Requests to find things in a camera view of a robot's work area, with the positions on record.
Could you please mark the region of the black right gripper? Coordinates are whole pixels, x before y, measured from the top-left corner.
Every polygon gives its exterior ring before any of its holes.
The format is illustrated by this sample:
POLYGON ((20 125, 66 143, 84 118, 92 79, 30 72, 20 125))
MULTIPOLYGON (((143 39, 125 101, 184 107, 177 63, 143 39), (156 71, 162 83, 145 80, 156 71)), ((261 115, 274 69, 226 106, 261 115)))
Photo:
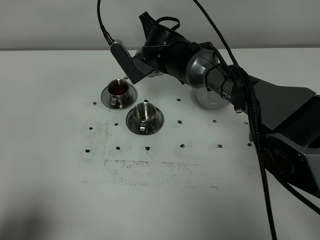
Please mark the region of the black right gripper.
POLYGON ((141 14, 139 19, 146 38, 141 53, 145 63, 187 84, 188 64, 200 51, 200 45, 159 24, 147 11, 141 14))

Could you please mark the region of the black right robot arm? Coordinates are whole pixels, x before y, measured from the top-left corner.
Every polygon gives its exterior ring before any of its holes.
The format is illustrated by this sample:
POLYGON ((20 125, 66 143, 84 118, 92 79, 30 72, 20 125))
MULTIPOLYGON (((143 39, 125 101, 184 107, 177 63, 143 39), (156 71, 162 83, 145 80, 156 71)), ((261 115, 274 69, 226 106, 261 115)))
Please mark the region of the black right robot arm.
POLYGON ((186 40, 177 27, 147 12, 141 61, 193 88, 205 87, 247 114, 267 170, 282 183, 320 195, 320 97, 305 87, 279 86, 228 65, 210 43, 186 40))

